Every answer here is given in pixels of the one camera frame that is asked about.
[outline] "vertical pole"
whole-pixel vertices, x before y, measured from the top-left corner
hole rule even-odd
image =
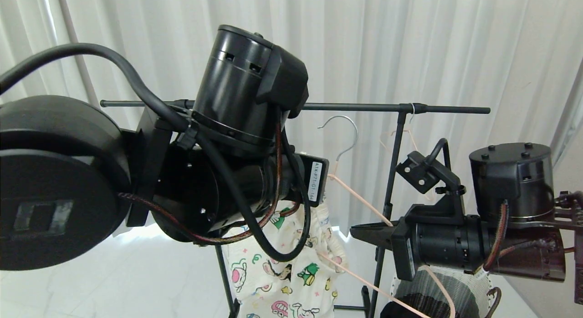
[[[229,312],[231,315],[235,312],[235,304],[233,303],[233,295],[231,295],[231,286],[229,286],[229,276],[227,275],[227,267],[225,267],[225,258],[223,257],[223,249],[221,245],[215,245],[217,259],[219,260],[220,275],[223,278],[223,286],[225,287],[225,294],[227,295],[227,302],[229,302]]]
[[[391,220],[391,213],[393,211],[393,204],[391,204],[391,196],[393,193],[393,186],[395,185],[395,174],[397,160],[399,159],[400,144],[403,139],[403,129],[404,123],[407,119],[406,112],[399,112],[399,117],[397,118],[397,131],[395,134],[395,144],[393,145],[393,154],[391,157],[391,167],[389,169],[389,181],[387,182],[387,193],[385,194],[385,204],[383,207],[383,215]],[[383,263],[385,261],[385,249],[377,247],[377,269],[374,272],[374,285],[379,287],[381,284],[381,274],[383,272]],[[374,317],[374,312],[377,307],[377,297],[378,292],[373,289],[373,295],[370,302],[370,311],[368,312],[368,318]]]

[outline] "cable connector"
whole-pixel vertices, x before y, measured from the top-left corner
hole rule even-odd
[[[198,125],[191,123],[191,125],[183,133],[180,134],[176,143],[185,150],[191,150],[196,145],[196,135],[198,134]]]

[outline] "wall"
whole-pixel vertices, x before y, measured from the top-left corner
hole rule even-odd
[[[554,169],[554,191],[583,190],[583,128],[573,138],[564,158]],[[563,231],[565,247],[573,246],[572,231]],[[546,317],[583,317],[583,305],[573,303],[575,262],[573,254],[567,254],[567,276],[564,283],[535,281],[531,279],[508,277],[508,282],[522,295],[523,299],[539,316]]]

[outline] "metal hanger hook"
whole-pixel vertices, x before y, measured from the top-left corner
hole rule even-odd
[[[327,119],[327,121],[318,127],[318,129],[322,129],[323,127],[326,127],[327,123],[330,122],[331,119],[334,118],[345,118],[348,121],[350,121],[350,123],[352,123],[352,127],[354,128],[354,140],[352,140],[352,145],[350,147],[348,147],[347,149],[343,150],[342,152],[340,152],[340,154],[338,154],[338,156],[336,157],[336,162],[338,162],[340,160],[340,157],[342,156],[342,154],[344,154],[345,152],[348,152],[349,150],[352,150],[352,148],[354,148],[356,146],[356,143],[358,142],[358,127],[356,127],[356,123],[354,123],[354,121],[352,121],[351,118],[347,117],[346,115],[334,115],[333,117]]]

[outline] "thick black cable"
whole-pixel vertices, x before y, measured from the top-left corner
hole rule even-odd
[[[32,55],[0,75],[0,95],[43,65],[75,55],[95,55],[108,59],[119,67],[133,91],[136,92],[136,95],[148,108],[151,108],[158,116],[168,121],[175,131],[183,132],[188,128],[188,121],[172,108],[169,108],[146,87],[140,75],[127,59],[110,48],[96,44],[65,44]]]
[[[425,164],[427,164],[427,166],[430,166],[433,163],[433,161],[435,161],[435,159],[439,155],[440,150],[442,150],[442,149],[443,149],[443,161],[444,161],[445,167],[451,170],[450,146],[447,144],[447,139],[445,139],[445,138],[441,138],[437,142],[437,144],[435,144],[433,151],[425,159]]]
[[[289,142],[287,141],[287,137],[285,134],[285,129],[281,135],[281,143],[283,145],[283,150],[285,151],[285,154],[288,160],[290,161],[291,168],[293,169],[294,174],[296,175],[298,186],[300,187],[300,193],[302,194],[302,199],[304,199],[304,212],[306,213],[306,217],[304,219],[304,229],[302,230],[300,241],[290,253],[281,253],[277,251],[271,245],[271,243],[269,243],[269,240],[267,239],[267,237],[265,237],[265,234],[263,233],[263,230],[261,230],[259,223],[257,223],[253,211],[246,203],[246,199],[241,189],[239,188],[239,185],[237,185],[237,183],[235,182],[235,175],[233,174],[233,171],[231,170],[231,168],[229,167],[229,165],[227,164],[219,150],[216,148],[216,146],[212,144],[212,142],[206,137],[206,135],[202,131],[199,131],[196,134],[196,141],[198,142],[198,145],[200,145],[202,150],[206,153],[206,155],[209,157],[210,161],[215,166],[215,168],[223,176],[223,179],[225,179],[225,183],[227,184],[227,188],[229,189],[229,191],[231,191],[233,199],[235,200],[235,204],[239,208],[239,211],[241,212],[243,219],[245,220],[247,226],[249,227],[249,230],[253,233],[253,236],[256,239],[257,243],[259,244],[261,249],[265,251],[265,254],[273,258],[273,260],[277,260],[279,262],[289,262],[296,258],[298,254],[300,254],[302,249],[304,249],[304,245],[308,240],[312,212],[310,210],[310,202],[308,200],[308,191],[302,181],[300,168],[297,166],[297,162],[295,161],[295,158],[293,158],[293,154],[291,153]]]

